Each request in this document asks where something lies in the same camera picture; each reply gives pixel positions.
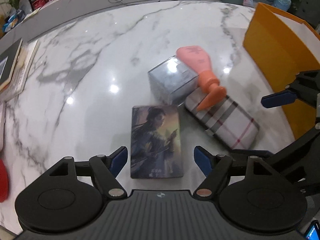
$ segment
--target stack of books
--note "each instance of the stack of books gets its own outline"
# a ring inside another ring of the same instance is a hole
[[[39,47],[38,40],[23,46],[21,44],[22,39],[19,39],[0,55],[0,103],[9,101],[23,91]]]

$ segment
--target red paddle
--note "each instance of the red paddle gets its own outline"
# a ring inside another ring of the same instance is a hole
[[[3,161],[0,160],[0,202],[3,202],[8,198],[8,188],[8,174]]]

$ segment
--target water bottle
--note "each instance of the water bottle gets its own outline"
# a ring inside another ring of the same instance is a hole
[[[273,6],[281,10],[287,11],[290,8],[291,0],[275,0]]]

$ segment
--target card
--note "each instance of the card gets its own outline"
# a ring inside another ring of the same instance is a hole
[[[0,55],[0,91],[11,81],[21,44],[22,39],[19,39]]]
[[[134,106],[131,178],[182,177],[179,114],[176,106]]]

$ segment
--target black circular joint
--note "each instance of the black circular joint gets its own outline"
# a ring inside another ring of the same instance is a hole
[[[248,202],[259,209],[273,209],[281,206],[284,197],[278,191],[269,188],[256,188],[248,192]]]
[[[39,196],[38,202],[46,209],[58,210],[72,205],[75,199],[75,194],[70,190],[55,188],[43,192]]]
[[[55,183],[31,184],[18,195],[15,209],[23,229],[64,233],[90,223],[102,204],[100,192],[91,185],[59,178]]]
[[[219,208],[240,228],[272,234],[294,229],[306,213],[307,202],[289,182],[244,179],[221,192]]]

